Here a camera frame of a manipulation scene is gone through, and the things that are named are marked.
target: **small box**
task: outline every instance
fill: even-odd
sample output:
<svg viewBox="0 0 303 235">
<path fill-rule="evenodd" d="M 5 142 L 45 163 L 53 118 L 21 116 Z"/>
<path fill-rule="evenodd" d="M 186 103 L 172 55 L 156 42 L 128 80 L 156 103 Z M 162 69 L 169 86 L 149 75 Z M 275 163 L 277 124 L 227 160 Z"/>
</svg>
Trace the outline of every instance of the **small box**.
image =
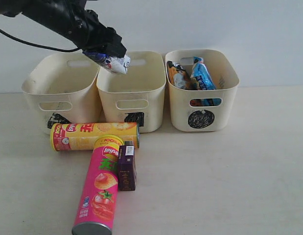
<svg viewBox="0 0 303 235">
<path fill-rule="evenodd" d="M 119 148 L 117 162 L 118 189 L 120 191 L 135 191 L 136 166 L 134 146 L 122 145 Z"/>
</svg>

